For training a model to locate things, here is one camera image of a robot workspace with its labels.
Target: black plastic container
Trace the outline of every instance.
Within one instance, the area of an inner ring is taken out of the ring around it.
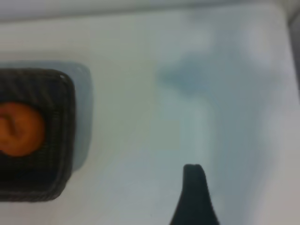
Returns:
[[[0,151],[0,201],[41,202],[57,198],[72,171],[75,90],[71,79],[52,69],[0,69],[0,104],[21,102],[41,112],[46,138],[25,157]]]

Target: black object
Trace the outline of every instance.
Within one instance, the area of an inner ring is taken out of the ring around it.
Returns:
[[[219,225],[200,165],[185,165],[179,203],[170,225]]]
[[[25,157],[0,152],[0,201],[40,202],[57,198],[72,170],[75,90],[71,79],[51,69],[0,69],[0,104],[21,102],[46,121],[43,146]]]

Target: white table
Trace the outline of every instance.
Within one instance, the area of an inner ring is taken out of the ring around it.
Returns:
[[[273,5],[7,23],[0,60],[90,69],[92,140],[61,197],[1,203],[2,225],[166,225],[201,164],[223,225],[300,222],[300,106]]]

